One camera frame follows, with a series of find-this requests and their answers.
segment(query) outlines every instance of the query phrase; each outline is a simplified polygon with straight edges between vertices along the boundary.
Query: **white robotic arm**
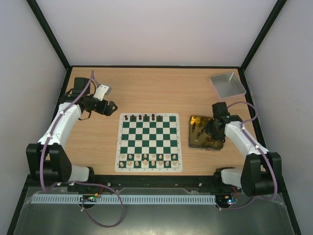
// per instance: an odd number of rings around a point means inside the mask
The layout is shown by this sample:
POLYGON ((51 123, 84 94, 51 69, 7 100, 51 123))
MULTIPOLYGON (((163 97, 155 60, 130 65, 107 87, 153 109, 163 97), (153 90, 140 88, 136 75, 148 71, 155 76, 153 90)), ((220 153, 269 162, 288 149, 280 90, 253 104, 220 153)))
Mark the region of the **white robotic arm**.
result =
MULTIPOLYGON (((264 152, 269 152, 266 148, 261 146, 259 142, 246 130, 247 134, 253 140, 254 143, 258 145, 258 147, 264 152)), ((246 136, 243 134, 241 130, 241 122, 240 121, 232 121, 225 125, 225 135, 230 138, 236 147, 241 152, 242 156, 246 157, 252 153, 256 155, 260 155, 261 153, 255 147, 254 143, 252 143, 246 136)), ((238 188, 242 188, 241 186, 241 174, 242 170, 238 170, 235 168, 224 169, 221 171, 222 182, 226 185, 234 185, 238 188)))
POLYGON ((110 116, 117 110, 114 102, 104 100, 104 95, 108 95, 111 87, 99 84, 93 95, 88 95, 89 89, 83 96, 79 96, 88 82, 87 78, 75 78, 72 93, 66 93, 60 99, 58 113, 51 123, 47 132, 42 136, 37 144, 29 144, 26 155, 30 173, 33 179, 38 179, 40 175, 40 158, 44 146, 45 156, 50 155, 50 160, 44 160, 44 178, 52 182, 67 181, 87 181, 90 174, 93 174, 91 167, 72 165, 65 153, 66 142, 70 132, 82 112, 91 114, 92 111, 102 115, 110 116))
POLYGON ((271 153, 261 146, 258 141, 247 131, 242 120, 237 115, 230 115, 225 102, 212 105, 213 118, 204 127, 204 131, 219 141, 225 141, 225 136, 230 138, 239 149, 245 164, 243 170, 233 167, 219 168, 215 176, 226 185, 242 188, 247 196, 264 195, 273 193, 274 181, 282 180, 281 158, 277 153, 271 153), (271 176, 269 167, 264 160, 267 158, 275 177, 271 176))

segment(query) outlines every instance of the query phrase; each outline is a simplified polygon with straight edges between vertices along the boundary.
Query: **wooden table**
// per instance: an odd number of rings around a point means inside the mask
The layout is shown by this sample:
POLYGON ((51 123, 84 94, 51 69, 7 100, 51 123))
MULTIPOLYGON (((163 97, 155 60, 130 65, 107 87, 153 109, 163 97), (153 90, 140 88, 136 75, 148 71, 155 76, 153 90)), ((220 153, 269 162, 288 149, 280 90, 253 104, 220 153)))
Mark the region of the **wooden table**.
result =
MULTIPOLYGON (((146 69, 146 68, 78 68, 72 70, 67 90, 75 77, 89 78, 94 70, 99 83, 110 84, 112 100, 118 110, 110 117, 92 113, 91 118, 77 121, 68 138, 66 152, 72 164, 91 166, 96 174, 116 175, 114 170, 117 133, 121 113, 178 113, 182 145, 181 173, 123 173, 128 175, 212 175, 216 168, 242 168, 244 158, 230 139, 220 152, 188 148, 188 121, 191 115, 211 116, 211 105, 219 102, 209 77, 236 69, 146 69)), ((244 96, 227 101, 245 101, 244 96)), ((250 118, 246 105, 230 108, 243 120, 250 118)), ((248 130, 254 134, 252 123, 248 130)))

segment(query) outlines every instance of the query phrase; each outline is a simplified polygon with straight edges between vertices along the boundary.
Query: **black metal bar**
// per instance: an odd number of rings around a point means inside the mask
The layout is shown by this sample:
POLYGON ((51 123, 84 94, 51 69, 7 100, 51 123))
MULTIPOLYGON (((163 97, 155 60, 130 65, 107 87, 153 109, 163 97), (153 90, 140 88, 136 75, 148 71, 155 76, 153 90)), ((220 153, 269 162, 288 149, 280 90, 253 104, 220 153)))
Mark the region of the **black metal bar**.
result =
POLYGON ((253 56, 255 55, 256 51, 260 47, 262 41, 264 40, 265 36, 267 35, 269 29, 272 27, 274 21, 276 20, 277 16, 279 15, 280 11, 283 9, 287 0, 278 0, 273 7, 271 13, 269 14, 267 20, 265 21, 259 35, 255 39, 250 51, 248 52, 243 64, 241 65, 241 69, 245 71, 251 62, 253 56))
POLYGON ((9 229, 8 229, 8 231, 6 233, 7 235, 13 235, 14 234, 16 225, 18 223, 18 220, 19 220, 19 217, 20 217, 20 214, 21 214, 21 210, 22 210, 23 205, 24 205, 26 194, 27 194, 27 190, 23 189, 23 191, 21 192, 19 201, 18 201, 18 203, 16 205, 16 208, 15 208, 15 211, 14 211, 14 214, 13 214, 13 217, 12 217, 9 229))
POLYGON ((140 69, 239 69, 238 66, 165 66, 165 65, 73 65, 78 68, 140 68, 140 69))
MULTIPOLYGON (((242 85, 244 86, 244 88, 246 90, 246 101, 248 103, 254 105, 253 99, 252 99, 252 96, 251 96, 251 93, 250 93, 250 90, 249 90, 249 86, 247 84, 247 80, 246 80, 246 76, 245 76, 244 70, 243 69, 238 69, 238 73, 239 73, 239 76, 240 76, 241 83, 242 83, 242 85)), ((248 109, 249 109, 250 116, 254 117, 255 116, 254 109, 252 109, 250 106, 248 106, 248 109)), ((261 130, 261 126, 260 126, 258 118, 255 119, 252 122, 252 124, 253 124, 253 128, 254 128, 254 132, 255 132, 255 136, 256 136, 257 141, 261 145, 266 147, 265 140, 264 140, 264 137, 263 137, 263 134, 262 134, 262 130, 261 130)), ((285 205, 287 207, 287 212, 288 212, 288 215, 289 215, 289 218, 290 218, 290 221, 291 221, 293 232, 295 234, 297 234, 297 235, 301 235, 300 227, 299 227, 299 224, 297 222, 297 219, 295 217, 295 214, 294 214, 294 211, 293 211, 293 208, 292 208, 292 204, 291 204, 291 201, 290 201, 290 198, 289 198, 289 195, 288 195, 288 191, 287 191, 287 187, 285 185, 284 178, 282 179, 281 182, 282 182, 282 185, 280 185, 279 188, 282 189, 281 193, 282 193, 285 205)))
POLYGON ((65 69, 70 67, 67 58, 65 57, 57 39, 55 38, 47 20, 45 19, 40 7, 38 6, 36 0, 26 0, 28 5, 30 6, 31 10, 33 11, 34 15, 36 16, 39 24, 43 28, 47 38, 49 39, 51 45, 53 46, 55 52, 57 53, 58 57, 60 58, 63 66, 65 69))
POLYGON ((65 74, 65 77, 64 77, 64 81, 63 81, 63 84, 62 84, 62 87, 61 87, 61 90, 60 90, 60 94, 59 94, 59 98, 58 98, 58 101, 57 101, 57 105, 55 106, 55 109, 54 109, 54 112, 53 112, 53 116, 52 116, 52 120, 51 122, 53 121, 53 119, 55 118, 55 116, 57 115, 58 113, 58 109, 59 109, 59 104, 60 104, 60 98, 65 94, 65 92, 67 91, 67 85, 68 85, 68 81, 69 81, 69 78, 70 78, 70 74, 72 73, 72 69, 73 67, 70 66, 65 74))

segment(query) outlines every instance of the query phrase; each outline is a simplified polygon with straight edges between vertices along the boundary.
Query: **cable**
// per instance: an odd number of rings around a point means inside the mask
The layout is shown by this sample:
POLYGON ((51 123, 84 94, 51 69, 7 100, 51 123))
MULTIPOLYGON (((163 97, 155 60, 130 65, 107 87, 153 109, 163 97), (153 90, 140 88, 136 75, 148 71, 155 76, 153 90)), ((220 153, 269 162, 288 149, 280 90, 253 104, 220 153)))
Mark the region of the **cable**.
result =
MULTIPOLYGON (((250 121, 254 121, 257 117, 258 117, 258 111, 256 109, 256 107, 248 102, 244 102, 244 101, 238 101, 238 102, 235 102, 231 105, 229 105, 227 108, 230 108, 231 106, 233 105, 236 105, 236 104, 246 104, 250 107, 253 108, 254 112, 255 112, 255 115, 253 118, 251 119, 248 119, 248 120, 245 120, 243 121, 241 124, 240 124, 240 129, 242 130, 243 134, 249 139, 249 141, 254 145, 254 147, 261 153, 262 157, 264 158, 266 164, 268 165, 268 170, 272 176, 272 180, 273 180, 273 183, 274 183, 274 194, 271 198, 267 198, 267 197, 264 197, 268 200, 274 200, 277 196, 277 191, 278 191, 278 186, 277 186, 277 182, 276 182, 276 177, 275 177, 275 174, 274 174, 274 171, 273 171, 273 168, 272 166, 270 165, 269 163, 269 160, 268 158, 266 157, 265 153, 260 149, 260 147, 253 141, 253 139, 248 135, 248 133, 245 131, 245 127, 244 127, 244 124, 247 123, 247 122, 250 122, 250 121)), ((216 204, 216 206, 220 209, 220 210, 224 210, 224 211, 233 211, 233 210, 238 210, 238 209, 242 209, 242 208, 245 208, 247 206, 249 206, 252 202, 254 202, 254 200, 256 199, 257 197, 253 197, 251 201, 249 201, 248 203, 244 204, 243 206, 240 206, 240 207, 236 207, 236 208, 221 208, 218 204, 216 204)))
POLYGON ((258 117, 258 111, 257 109, 255 108, 254 105, 248 103, 248 102, 244 102, 244 101, 238 101, 238 102, 235 102, 231 105, 229 105, 227 108, 230 108, 231 106, 235 105, 235 104, 247 104, 249 105, 250 107, 253 108, 254 112, 255 112, 255 116, 251 119, 248 119, 248 120, 245 120, 243 121, 241 124, 240 124, 240 128, 243 132, 243 134, 249 139, 249 141, 254 145, 254 147, 261 153, 262 157, 264 158, 266 164, 268 165, 268 170, 270 172, 270 175, 272 176, 272 180, 273 180, 273 183, 274 183, 274 194, 271 198, 267 198, 267 197, 264 197, 268 200, 274 200, 277 196, 277 191, 278 191, 278 186, 277 186, 277 181, 276 181, 276 177, 275 177, 275 174, 274 174, 274 171, 273 171, 273 168, 272 166, 270 165, 269 163, 269 160, 268 158, 266 157, 265 153, 261 150, 261 148, 257 145, 257 143, 254 142, 254 140, 248 135, 248 133, 245 131, 245 127, 244 127, 244 124, 249 122, 249 121, 253 121, 255 120, 257 117, 258 117))
POLYGON ((91 216, 90 214, 87 212, 87 210, 85 210, 84 208, 84 203, 87 201, 87 199, 83 200, 82 202, 82 211, 88 216, 88 218, 96 225, 102 227, 102 228, 113 228, 115 227, 116 225, 120 224, 123 219, 124 219, 124 216, 125 216, 125 206, 123 204, 123 201, 122 201, 122 198, 121 196, 112 188, 106 186, 106 185, 101 185, 101 184, 90 184, 90 183, 83 183, 83 182, 74 182, 75 184, 78 184, 78 185, 85 185, 85 186, 98 186, 98 187, 102 187, 102 188, 107 188, 109 189, 110 191, 112 191, 113 193, 116 194, 116 196, 118 197, 120 203, 121 203, 121 206, 122 206, 122 213, 121 213, 121 216, 120 218, 118 219, 118 221, 113 224, 113 225, 104 225, 104 224, 100 224, 99 222, 95 221, 91 216))
POLYGON ((44 192, 47 192, 47 189, 45 188, 45 182, 44 182, 44 159, 45 159, 45 152, 48 146, 49 141, 51 140, 51 137, 53 135, 54 129, 57 127, 60 119, 62 116, 65 114, 67 110, 69 110, 85 93, 87 90, 88 86, 90 85, 91 81, 94 79, 93 75, 93 70, 91 71, 91 76, 90 79, 88 80, 86 86, 82 90, 82 92, 71 102, 63 111, 61 111, 60 115, 56 118, 55 122, 53 123, 51 130, 49 131, 47 135, 47 139, 44 143, 43 150, 41 152, 41 157, 40 157, 40 167, 39 167, 39 175, 40 175, 40 185, 41 188, 43 189, 44 192))

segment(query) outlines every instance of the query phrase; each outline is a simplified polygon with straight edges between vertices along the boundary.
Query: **chessboard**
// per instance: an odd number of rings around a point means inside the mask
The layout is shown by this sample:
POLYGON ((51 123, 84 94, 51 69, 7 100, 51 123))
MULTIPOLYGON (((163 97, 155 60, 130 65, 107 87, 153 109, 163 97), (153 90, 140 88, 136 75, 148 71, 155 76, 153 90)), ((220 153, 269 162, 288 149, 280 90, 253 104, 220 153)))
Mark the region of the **chessboard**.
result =
POLYGON ((178 114, 121 114, 116 172, 182 172, 178 114))

